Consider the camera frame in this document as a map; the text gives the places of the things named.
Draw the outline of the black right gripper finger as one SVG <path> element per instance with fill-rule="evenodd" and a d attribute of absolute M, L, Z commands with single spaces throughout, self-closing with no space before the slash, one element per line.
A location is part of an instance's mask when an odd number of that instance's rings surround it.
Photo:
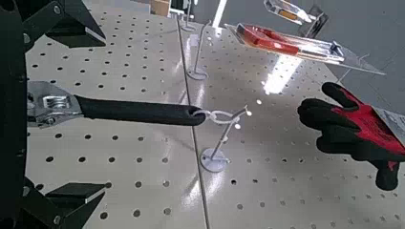
<path fill-rule="evenodd" d="M 77 182 L 43 195 L 26 177 L 22 229 L 82 229 L 104 195 L 104 184 Z"/>
<path fill-rule="evenodd" d="M 82 0 L 22 0 L 24 47 L 43 35 L 68 48 L 105 47 L 106 36 Z"/>

